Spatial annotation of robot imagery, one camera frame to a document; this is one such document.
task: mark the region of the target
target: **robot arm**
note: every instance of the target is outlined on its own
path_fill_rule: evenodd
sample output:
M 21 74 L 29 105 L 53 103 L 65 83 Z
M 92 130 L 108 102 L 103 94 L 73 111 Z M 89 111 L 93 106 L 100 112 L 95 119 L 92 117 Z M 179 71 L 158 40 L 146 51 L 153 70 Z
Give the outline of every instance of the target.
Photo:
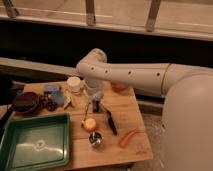
M 165 96 L 170 87 L 189 75 L 208 71 L 206 68 L 177 64 L 108 64 L 106 54 L 93 49 L 78 64 L 78 73 L 88 87 L 99 85 L 98 80 L 124 83 L 152 96 Z

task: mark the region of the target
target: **railing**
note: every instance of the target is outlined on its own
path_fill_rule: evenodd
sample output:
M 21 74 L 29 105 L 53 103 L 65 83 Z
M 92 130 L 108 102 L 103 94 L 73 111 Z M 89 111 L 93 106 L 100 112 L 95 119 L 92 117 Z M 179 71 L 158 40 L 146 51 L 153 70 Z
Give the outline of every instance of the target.
M 213 41 L 212 0 L 2 0 L 0 18 Z

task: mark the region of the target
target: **floor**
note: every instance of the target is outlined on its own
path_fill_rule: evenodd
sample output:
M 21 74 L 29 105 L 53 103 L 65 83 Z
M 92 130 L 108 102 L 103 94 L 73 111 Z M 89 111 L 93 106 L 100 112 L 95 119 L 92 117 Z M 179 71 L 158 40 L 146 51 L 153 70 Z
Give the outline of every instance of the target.
M 94 0 L 97 23 L 144 27 L 151 0 Z M 22 16 L 86 21 L 85 0 L 12 0 Z M 0 1 L 0 14 L 4 13 Z M 156 28 L 213 33 L 212 0 L 164 0 Z

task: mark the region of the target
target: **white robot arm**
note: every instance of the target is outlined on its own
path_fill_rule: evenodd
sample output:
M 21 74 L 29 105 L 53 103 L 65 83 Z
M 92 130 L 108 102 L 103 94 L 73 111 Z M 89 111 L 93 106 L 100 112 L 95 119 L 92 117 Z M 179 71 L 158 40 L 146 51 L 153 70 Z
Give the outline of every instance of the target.
M 77 64 L 86 86 L 100 80 L 131 85 L 165 97 L 163 164 L 165 171 L 213 170 L 213 70 L 178 64 L 108 64 L 93 49 Z

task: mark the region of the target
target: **cup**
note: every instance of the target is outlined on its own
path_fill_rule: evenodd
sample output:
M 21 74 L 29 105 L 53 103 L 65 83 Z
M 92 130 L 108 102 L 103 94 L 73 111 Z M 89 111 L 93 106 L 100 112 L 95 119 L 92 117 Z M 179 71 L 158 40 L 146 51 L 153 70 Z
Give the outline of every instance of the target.
M 78 77 L 69 77 L 67 80 L 67 84 L 70 87 L 71 91 L 74 94 L 79 94 L 81 91 L 81 80 Z

